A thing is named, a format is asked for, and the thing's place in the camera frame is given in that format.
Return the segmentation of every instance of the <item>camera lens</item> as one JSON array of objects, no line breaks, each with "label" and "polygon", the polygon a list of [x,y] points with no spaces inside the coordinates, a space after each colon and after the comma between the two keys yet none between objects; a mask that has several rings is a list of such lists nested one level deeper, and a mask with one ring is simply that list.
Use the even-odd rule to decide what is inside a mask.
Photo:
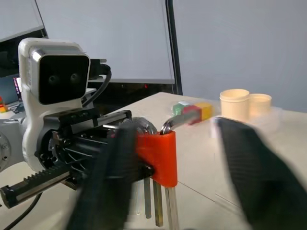
[{"label": "camera lens", "polygon": [[49,77],[48,82],[52,86],[58,85],[59,84],[59,77],[52,75],[52,76]]},{"label": "camera lens", "polygon": [[74,73],[71,75],[71,83],[72,84],[78,84],[80,82],[81,78],[78,74]]}]

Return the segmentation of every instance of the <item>yellow block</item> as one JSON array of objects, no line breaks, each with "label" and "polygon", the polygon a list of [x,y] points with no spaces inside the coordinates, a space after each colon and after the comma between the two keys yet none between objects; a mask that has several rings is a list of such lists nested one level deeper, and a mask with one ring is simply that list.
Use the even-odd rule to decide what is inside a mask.
[{"label": "yellow block", "polygon": [[194,104],[201,109],[201,120],[207,120],[213,116],[213,106],[207,102],[200,102]]}]

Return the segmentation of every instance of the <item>white robot head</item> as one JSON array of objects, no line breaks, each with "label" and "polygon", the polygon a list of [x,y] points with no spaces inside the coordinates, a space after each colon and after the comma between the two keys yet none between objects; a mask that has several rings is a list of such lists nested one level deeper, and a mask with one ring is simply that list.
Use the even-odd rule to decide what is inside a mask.
[{"label": "white robot head", "polygon": [[42,168],[36,151],[44,116],[81,108],[90,58],[74,42],[26,38],[18,46],[22,99],[27,116],[23,155],[34,171]]}]

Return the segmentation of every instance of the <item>green block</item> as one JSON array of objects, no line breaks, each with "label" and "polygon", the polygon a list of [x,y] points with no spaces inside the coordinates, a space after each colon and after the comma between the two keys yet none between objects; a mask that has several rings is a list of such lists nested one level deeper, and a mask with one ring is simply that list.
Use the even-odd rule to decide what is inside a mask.
[{"label": "green block", "polygon": [[187,103],[187,102],[179,102],[179,103],[173,105],[173,115],[174,116],[180,115],[182,110],[185,107],[188,107],[188,106],[190,106],[190,104]]}]

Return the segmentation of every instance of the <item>black wire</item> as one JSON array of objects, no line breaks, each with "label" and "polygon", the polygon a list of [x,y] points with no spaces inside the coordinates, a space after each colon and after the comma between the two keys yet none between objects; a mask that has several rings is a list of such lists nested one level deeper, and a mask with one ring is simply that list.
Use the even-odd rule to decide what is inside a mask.
[{"label": "black wire", "polygon": [[41,195],[42,195],[42,193],[38,194],[35,197],[32,204],[29,206],[29,208],[23,214],[21,214],[16,220],[14,220],[9,226],[7,226],[4,230],[11,230],[16,224],[18,224],[23,218],[25,218],[26,215],[28,215],[32,211],[32,209],[35,207],[35,205],[38,203]]},{"label": "black wire", "polygon": [[94,95],[90,99],[83,102],[82,104],[83,107],[86,107],[88,104],[93,102],[106,89],[111,80],[111,77],[112,77],[112,72],[111,70],[109,70],[108,74],[106,75],[105,81],[102,83],[102,85],[99,87],[99,89],[94,93]]}]

